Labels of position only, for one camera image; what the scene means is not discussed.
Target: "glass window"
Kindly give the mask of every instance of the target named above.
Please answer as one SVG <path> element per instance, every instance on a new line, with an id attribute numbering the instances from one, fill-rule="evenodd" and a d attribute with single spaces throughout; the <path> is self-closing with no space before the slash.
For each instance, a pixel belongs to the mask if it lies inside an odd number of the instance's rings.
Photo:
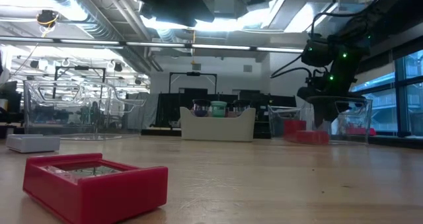
<path id="1" fill-rule="evenodd" d="M 407 79 L 423 75 L 423 50 L 404 57 Z"/>
<path id="2" fill-rule="evenodd" d="M 372 79 L 372 80 L 365 82 L 365 83 L 362 83 L 360 85 L 356 85 L 356 86 L 352 87 L 352 92 L 357 92 L 357 91 L 364 90 L 364 89 L 374 88 L 374 87 L 377 87 L 377 86 L 380 86 L 380 85 L 386 85 L 386 84 L 393 83 L 393 82 L 395 82 L 395 73 L 394 72 L 386 74 L 386 75 L 381 76 L 381 77 L 376 78 L 376 79 Z"/>
<path id="3" fill-rule="evenodd" d="M 423 83 L 407 86 L 408 125 L 414 137 L 423 138 Z"/>
<path id="4" fill-rule="evenodd" d="M 395 89 L 364 94 L 364 96 L 373 100 L 370 127 L 376 131 L 398 131 Z"/>

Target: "wooden table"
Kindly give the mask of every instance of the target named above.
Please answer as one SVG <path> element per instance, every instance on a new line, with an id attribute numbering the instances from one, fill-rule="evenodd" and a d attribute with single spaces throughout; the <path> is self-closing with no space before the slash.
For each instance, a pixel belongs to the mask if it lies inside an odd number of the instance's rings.
<path id="1" fill-rule="evenodd" d="M 417 150 L 177 137 L 62 142 L 60 150 L 97 152 L 139 167 L 169 167 L 168 204 L 125 223 L 423 222 Z M 0 146 L 0 223 L 59 223 L 22 191 L 28 156 Z"/>

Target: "ceiling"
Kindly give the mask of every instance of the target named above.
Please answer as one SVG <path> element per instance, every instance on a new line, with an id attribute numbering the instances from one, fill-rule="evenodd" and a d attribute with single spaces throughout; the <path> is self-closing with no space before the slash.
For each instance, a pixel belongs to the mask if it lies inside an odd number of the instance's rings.
<path id="1" fill-rule="evenodd" d="M 216 7 L 215 0 L 204 1 L 211 2 L 210 7 Z M 363 7 L 363 3 L 366 1 L 369 0 L 341 0 L 341 2 L 338 0 L 339 5 L 336 10 L 357 11 Z M 43 9 L 49 9 L 60 13 L 54 30 L 47 34 L 49 38 L 151 40 L 154 42 L 164 40 L 159 33 L 160 30 L 148 27 L 149 21 L 137 17 L 137 22 L 136 19 L 131 18 L 131 13 L 139 16 L 140 2 L 138 0 L 71 0 L 68 1 L 68 7 L 64 7 L 63 3 L 55 0 L 0 0 L 0 2 L 0 35 L 41 37 L 45 28 L 40 28 L 40 25 L 36 22 L 36 15 Z M 333 3 L 333 0 L 268 0 L 268 9 L 253 11 L 238 19 L 231 19 L 231 22 L 238 24 L 206 25 L 205 30 L 196 30 L 195 33 L 182 28 L 170 29 L 170 32 L 173 40 L 177 42 L 303 48 L 308 38 L 306 30 L 311 25 L 313 17 L 333 6 Z M 87 30 L 91 24 L 97 22 L 105 24 L 104 31 L 107 32 L 107 35 L 95 34 L 95 32 Z M 322 34 L 330 34 L 343 23 L 345 23 L 345 20 L 328 17 L 316 26 L 316 31 Z M 25 56 L 29 56 L 33 49 L 34 46 L 15 45 L 13 51 L 16 55 L 12 70 L 17 69 L 24 62 L 22 59 L 17 59 L 17 56 L 25 58 Z M 124 64 L 121 73 L 128 76 L 124 80 L 119 80 L 119 83 L 123 82 L 130 85 L 134 83 L 136 76 L 162 71 L 163 68 L 159 63 L 163 61 L 160 59 L 161 57 L 195 56 L 220 57 L 222 59 L 246 57 L 261 62 L 261 59 L 265 56 L 264 52 L 225 50 L 193 51 L 170 48 L 152 48 L 151 50 L 130 48 L 130 52 L 127 48 L 124 50 L 119 48 L 39 47 L 33 53 L 31 59 L 44 58 L 49 65 L 54 66 L 68 58 L 67 60 L 75 65 L 106 68 L 108 76 L 117 74 L 110 62 L 112 60 L 114 62 L 119 61 Z M 39 69 L 40 71 L 35 72 L 47 72 L 43 68 Z M 25 71 L 29 72 L 31 68 L 25 65 Z M 95 72 L 91 71 L 81 73 L 95 75 Z"/>

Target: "transparent plastic box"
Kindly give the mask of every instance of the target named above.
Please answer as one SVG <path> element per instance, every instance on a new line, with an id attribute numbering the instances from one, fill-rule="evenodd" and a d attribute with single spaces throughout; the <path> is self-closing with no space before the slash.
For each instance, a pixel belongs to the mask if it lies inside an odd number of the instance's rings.
<path id="1" fill-rule="evenodd" d="M 371 100 L 315 96 L 303 108 L 269 106 L 272 139 L 315 145 L 367 144 Z"/>
<path id="2" fill-rule="evenodd" d="M 93 141 L 136 137 L 144 104 L 119 99 L 105 83 L 24 81 L 25 133 Z"/>

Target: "red tray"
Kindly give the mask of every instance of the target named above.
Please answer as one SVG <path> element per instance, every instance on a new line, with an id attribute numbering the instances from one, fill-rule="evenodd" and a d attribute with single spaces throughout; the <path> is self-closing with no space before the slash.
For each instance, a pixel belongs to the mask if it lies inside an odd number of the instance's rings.
<path id="1" fill-rule="evenodd" d="M 102 154 L 30 157 L 23 190 L 66 223 L 115 223 L 166 204 L 167 176 Z"/>

